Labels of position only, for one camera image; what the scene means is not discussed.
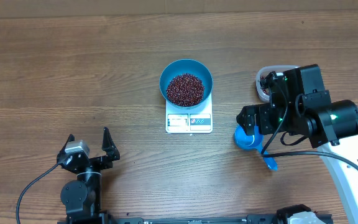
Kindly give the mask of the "red adzuki beans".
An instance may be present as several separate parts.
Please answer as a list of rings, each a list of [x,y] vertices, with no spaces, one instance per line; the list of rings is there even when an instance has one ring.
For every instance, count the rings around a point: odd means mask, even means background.
[[[176,106],[192,107],[204,102],[211,89],[200,77],[191,73],[182,73],[172,78],[166,89],[166,99]]]

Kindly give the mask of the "blue plastic measuring scoop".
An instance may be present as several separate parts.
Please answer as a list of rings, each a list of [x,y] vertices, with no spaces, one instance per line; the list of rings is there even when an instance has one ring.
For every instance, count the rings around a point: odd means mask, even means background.
[[[245,150],[245,151],[252,151],[256,150],[260,154],[262,154],[263,145],[262,142],[264,140],[264,136],[259,133],[259,127],[254,126],[254,134],[247,135],[243,128],[239,125],[237,125],[237,128],[234,132],[234,142],[235,144]],[[274,158],[272,157],[262,157],[265,161],[267,167],[270,170],[277,171],[278,166]]]

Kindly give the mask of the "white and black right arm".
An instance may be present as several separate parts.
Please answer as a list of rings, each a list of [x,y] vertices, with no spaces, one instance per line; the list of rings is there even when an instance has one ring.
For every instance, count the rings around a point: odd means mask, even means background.
[[[337,188],[350,223],[358,223],[358,107],[351,100],[332,101],[320,67],[275,65],[256,76],[259,105],[243,107],[237,115],[234,141],[255,149],[267,167],[277,170],[270,141],[287,135],[309,140],[309,155],[324,162]]]

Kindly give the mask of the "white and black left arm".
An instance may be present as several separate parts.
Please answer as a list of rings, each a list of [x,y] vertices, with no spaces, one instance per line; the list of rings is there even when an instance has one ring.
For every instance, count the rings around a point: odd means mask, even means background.
[[[114,223],[112,215],[101,209],[101,171],[111,169],[113,162],[120,159],[107,127],[101,149],[105,155],[90,157],[88,145],[71,134],[57,155],[57,164],[76,175],[60,193],[66,209],[65,223]]]

